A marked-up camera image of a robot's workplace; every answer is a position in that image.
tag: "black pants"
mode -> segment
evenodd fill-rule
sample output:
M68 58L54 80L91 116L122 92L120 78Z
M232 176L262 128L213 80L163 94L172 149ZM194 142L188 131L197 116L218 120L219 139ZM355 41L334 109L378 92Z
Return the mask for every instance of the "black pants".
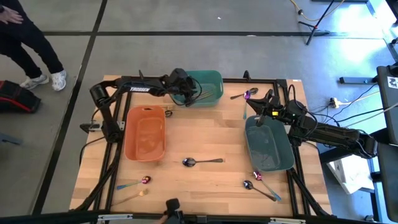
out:
M1 2L4 6L19 12L24 21L22 24L0 22L0 54L11 58L29 78L37 78L42 71L22 48L21 43L23 43L38 53L50 73L61 72L63 67L57 54L39 28L27 17L19 1L2 0Z

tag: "gray floor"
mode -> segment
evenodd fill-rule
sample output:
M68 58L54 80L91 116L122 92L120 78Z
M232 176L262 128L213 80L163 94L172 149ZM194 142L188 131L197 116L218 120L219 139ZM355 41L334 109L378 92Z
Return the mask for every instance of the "gray floor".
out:
M47 31L92 30L101 4L101 0L21 2L31 19ZM297 3L311 18L319 17L327 7L327 3L311 0ZM100 30L308 31L297 25L298 20L301 18L296 16L288 0L112 0L108 1ZM365 4L344 3L321 23L320 29L349 32L349 38L316 37L310 46L304 45L303 37L97 37L44 212L68 210L78 173L78 154L86 141L79 124L90 119L94 108L88 89L100 82L103 75L137 75L141 69L144 75L159 76L182 67L215 69L224 77L238 78L249 70L254 78L303 80L308 107L312 109L325 105L330 97L352 101L369 88L339 85L339 77L372 77L377 66L394 63L382 39L381 28ZM0 132L24 140L23 146L0 145L0 217L30 212L88 37L49 37L49 40L69 71L68 88L54 93L49 85L40 86L34 90L43 101L37 114L0 116ZM45 68L35 54L31 55ZM0 67L3 68L1 79L15 82L24 79L22 71L8 58L0 57ZM337 118L380 107L380 97L372 96L353 104ZM372 132L384 125L384 118L379 116L371 121L370 128L363 124L355 128ZM335 215L359 220L372 214L368 194L345 195L327 169L324 173Z

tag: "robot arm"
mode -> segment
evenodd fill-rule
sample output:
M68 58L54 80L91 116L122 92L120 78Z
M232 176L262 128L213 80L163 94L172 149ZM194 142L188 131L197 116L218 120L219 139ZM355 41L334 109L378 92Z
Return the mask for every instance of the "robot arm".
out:
M377 156L377 142L371 136L357 129L318 123L306 116L307 109L296 100L281 105L280 98L273 95L273 90L269 90L263 99L248 99L246 103L259 115L257 126L263 125L265 116L291 125L288 136L292 144L300 146L304 141L315 141L351 151L365 159Z
M164 75L159 78L144 78L141 71L139 71L139 75L139 78L121 77L112 81L103 81L90 88L94 104L103 115L104 121L101 130L107 142L118 142L122 139L122 132L117 122L112 118L109 107L123 93L128 91L149 93L152 96L159 97L166 94L183 95L185 101L182 105L185 106L192 105L198 97L193 98L193 95L196 93L194 90L196 88L196 80L189 77L181 68L176 68L170 76ZM116 91L109 96L106 91L107 87L115 88Z

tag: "teal bin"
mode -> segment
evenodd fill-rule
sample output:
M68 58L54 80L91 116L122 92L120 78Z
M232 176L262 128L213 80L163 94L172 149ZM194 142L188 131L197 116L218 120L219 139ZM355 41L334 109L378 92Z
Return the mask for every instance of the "teal bin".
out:
M245 137L253 169L272 172L292 168L294 155L284 124L267 116L264 124L257 127L255 118L258 116L249 117L245 125Z
M217 105L224 93L223 77L221 77L221 74L215 70L187 71L187 74L196 79L202 88L199 100L196 100L191 107L211 107ZM196 83L197 87L195 88L195 91L198 92L197 94L200 92L198 83ZM183 104L185 101L185 97L182 95L171 95L171 97L178 104Z

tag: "orange plastic basket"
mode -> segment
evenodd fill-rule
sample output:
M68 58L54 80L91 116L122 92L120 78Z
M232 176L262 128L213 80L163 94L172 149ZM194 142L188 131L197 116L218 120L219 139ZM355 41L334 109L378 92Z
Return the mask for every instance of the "orange plastic basket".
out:
M165 153L165 113L160 106L138 106L127 114L124 153L133 161L154 162Z

